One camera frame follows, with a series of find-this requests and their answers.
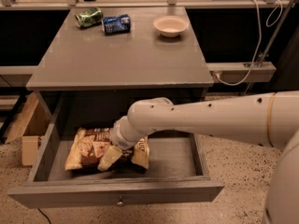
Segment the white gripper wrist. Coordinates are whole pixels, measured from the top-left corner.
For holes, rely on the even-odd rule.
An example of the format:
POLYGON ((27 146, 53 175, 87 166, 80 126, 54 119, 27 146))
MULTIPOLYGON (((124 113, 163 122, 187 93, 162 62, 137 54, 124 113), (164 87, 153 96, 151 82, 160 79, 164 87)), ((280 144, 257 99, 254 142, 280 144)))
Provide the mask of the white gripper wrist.
POLYGON ((135 146, 137 142, 145 136, 154 133, 151 128, 143 128, 138 130, 128 119, 123 116, 115 122, 111 130, 111 140, 113 145, 107 148, 104 156, 101 158, 97 169, 105 172, 110 166, 116 162, 122 155, 121 150, 128 150, 135 146))

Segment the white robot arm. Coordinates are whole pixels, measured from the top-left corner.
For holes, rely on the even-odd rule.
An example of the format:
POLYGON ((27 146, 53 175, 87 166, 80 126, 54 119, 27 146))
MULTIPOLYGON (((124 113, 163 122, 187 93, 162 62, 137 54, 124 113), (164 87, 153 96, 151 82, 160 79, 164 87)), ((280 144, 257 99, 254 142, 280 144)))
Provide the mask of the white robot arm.
POLYGON ((105 171, 144 136, 166 130, 257 143, 282 151, 272 175, 263 224, 299 224, 299 91, 175 105, 167 98, 133 103, 111 130, 105 171))

